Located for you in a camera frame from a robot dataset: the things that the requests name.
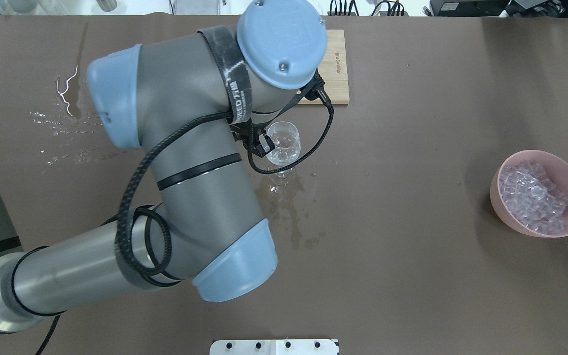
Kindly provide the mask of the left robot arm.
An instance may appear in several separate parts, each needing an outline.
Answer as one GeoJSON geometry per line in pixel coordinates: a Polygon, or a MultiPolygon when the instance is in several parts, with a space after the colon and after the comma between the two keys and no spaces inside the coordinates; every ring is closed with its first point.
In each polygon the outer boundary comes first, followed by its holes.
{"type": "Polygon", "coordinates": [[[92,231],[24,252],[0,195],[0,334],[67,310],[191,279],[225,302],[267,281],[278,257],[235,144],[274,146],[264,128],[321,98],[327,34],[306,0],[255,0],[235,26],[135,45],[86,70],[102,126],[145,156],[118,212],[92,231]]]}

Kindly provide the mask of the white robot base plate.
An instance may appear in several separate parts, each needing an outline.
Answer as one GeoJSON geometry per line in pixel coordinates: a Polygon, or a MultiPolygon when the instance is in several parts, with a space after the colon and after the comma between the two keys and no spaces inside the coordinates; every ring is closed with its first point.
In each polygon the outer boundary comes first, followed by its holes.
{"type": "Polygon", "coordinates": [[[339,355],[333,339],[247,339],[219,340],[210,346],[210,355],[339,355]]]}

